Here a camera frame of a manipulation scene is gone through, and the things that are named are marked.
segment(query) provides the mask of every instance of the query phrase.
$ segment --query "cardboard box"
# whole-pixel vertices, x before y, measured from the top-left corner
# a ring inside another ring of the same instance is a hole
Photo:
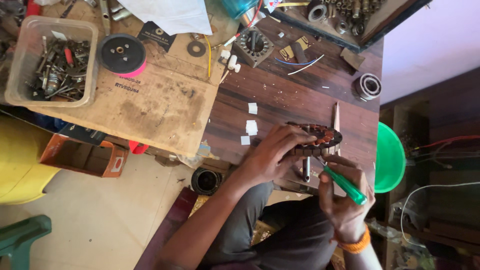
[[[119,177],[128,153],[128,150],[111,142],[103,141],[100,146],[93,146],[54,134],[40,163],[99,177]]]

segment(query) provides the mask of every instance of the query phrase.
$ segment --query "green plastic chair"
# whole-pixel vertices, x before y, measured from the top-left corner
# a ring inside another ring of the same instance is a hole
[[[8,255],[11,270],[30,268],[30,246],[52,232],[52,221],[45,215],[32,217],[0,228],[0,257]]]

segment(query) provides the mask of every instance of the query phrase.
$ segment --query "green plastic bucket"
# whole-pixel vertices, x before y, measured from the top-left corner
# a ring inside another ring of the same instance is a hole
[[[405,172],[405,151],[395,132],[378,122],[377,162],[375,163],[375,192],[394,189]]]

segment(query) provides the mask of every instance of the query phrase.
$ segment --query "screwdriver handle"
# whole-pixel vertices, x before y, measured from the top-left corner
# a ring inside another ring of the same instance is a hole
[[[352,182],[347,180],[343,175],[337,174],[328,166],[324,167],[329,175],[332,176],[335,183],[346,192],[346,194],[358,205],[364,205],[367,203],[367,197],[363,194]]]

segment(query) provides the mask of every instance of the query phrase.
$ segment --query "hand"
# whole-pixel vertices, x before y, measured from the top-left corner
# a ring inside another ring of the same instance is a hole
[[[343,175],[356,185],[367,196],[367,203],[356,204],[350,197],[338,197],[333,194],[333,179],[325,171],[320,174],[318,195],[320,208],[333,224],[338,240],[342,243],[358,243],[365,233],[364,219],[375,203],[372,187],[367,183],[365,173],[359,165],[336,155],[323,157],[327,166],[334,172]]]
[[[251,186],[282,177],[302,158],[286,154],[296,145],[316,139],[300,128],[276,124],[237,171]]]

